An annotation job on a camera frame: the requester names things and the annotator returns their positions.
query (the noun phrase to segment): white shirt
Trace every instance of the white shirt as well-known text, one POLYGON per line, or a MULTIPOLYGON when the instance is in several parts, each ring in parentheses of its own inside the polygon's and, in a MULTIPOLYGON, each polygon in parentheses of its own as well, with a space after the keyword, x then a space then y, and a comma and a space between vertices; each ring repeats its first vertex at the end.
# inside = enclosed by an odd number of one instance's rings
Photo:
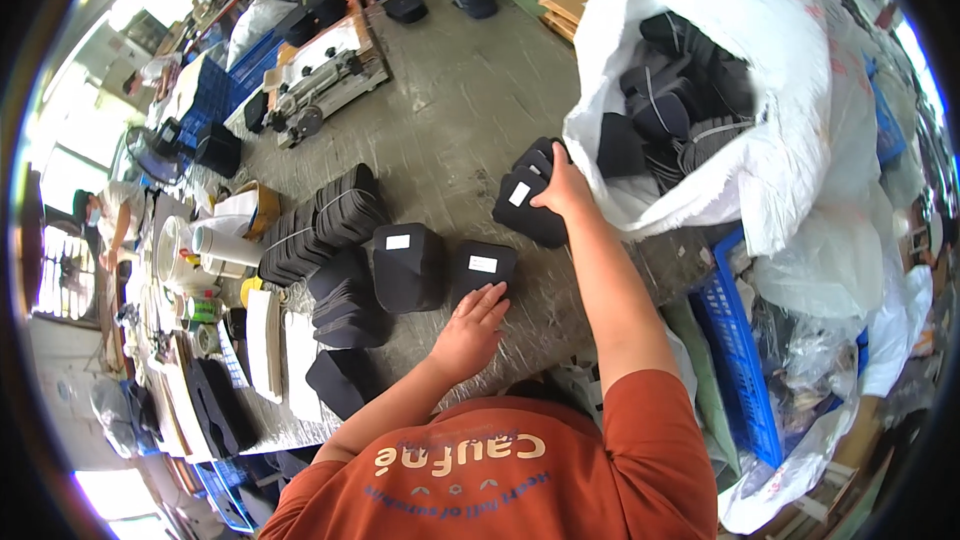
POLYGON ((97 221, 97 230, 100 236, 109 245, 114 241, 117 229, 117 218, 120 216, 120 206, 126 202, 129 205, 129 226, 123 240, 137 239, 140 220, 146 210, 144 187, 131 182, 107 182, 106 187, 97 194, 100 199, 100 220, 97 221))

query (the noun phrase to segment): right hand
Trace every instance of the right hand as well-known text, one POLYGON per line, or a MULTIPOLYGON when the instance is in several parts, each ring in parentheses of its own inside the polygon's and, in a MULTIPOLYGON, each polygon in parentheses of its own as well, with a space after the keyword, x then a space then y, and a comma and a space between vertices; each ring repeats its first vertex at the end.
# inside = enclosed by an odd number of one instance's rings
POLYGON ((531 207, 546 207, 566 219, 585 209, 595 208, 594 195, 587 178, 577 165, 571 164, 567 150, 558 141, 553 142, 553 174, 546 190, 530 199, 531 207))
POLYGON ((451 387, 473 378, 494 358, 503 339, 497 328, 510 308, 509 299, 500 300, 506 292, 506 282, 488 283, 463 296, 439 333, 427 361, 451 387))

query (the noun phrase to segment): orange t-shirt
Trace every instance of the orange t-shirt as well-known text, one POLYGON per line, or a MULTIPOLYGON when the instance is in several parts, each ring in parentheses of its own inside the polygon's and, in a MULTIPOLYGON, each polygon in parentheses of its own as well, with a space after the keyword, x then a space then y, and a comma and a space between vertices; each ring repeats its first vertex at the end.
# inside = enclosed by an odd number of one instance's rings
POLYGON ((260 540, 713 538, 716 521, 687 390, 645 370, 606 392, 602 434, 558 403, 481 398, 311 465, 260 540))

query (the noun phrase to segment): white paper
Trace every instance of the white paper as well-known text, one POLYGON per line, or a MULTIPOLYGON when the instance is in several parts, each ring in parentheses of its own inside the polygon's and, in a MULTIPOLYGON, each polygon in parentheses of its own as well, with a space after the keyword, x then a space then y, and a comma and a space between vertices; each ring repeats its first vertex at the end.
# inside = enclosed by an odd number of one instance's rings
POLYGON ((513 194, 510 195, 510 204, 514 207, 520 207, 523 203, 523 199, 527 198, 527 195, 529 194, 530 186, 527 186, 523 182, 519 182, 513 189, 513 194))
POLYGON ((400 250, 402 248, 410 248, 410 234, 387 236, 387 250, 400 250))
POLYGON ((470 262, 466 266, 469 270, 497 273, 497 259, 470 255, 470 262))

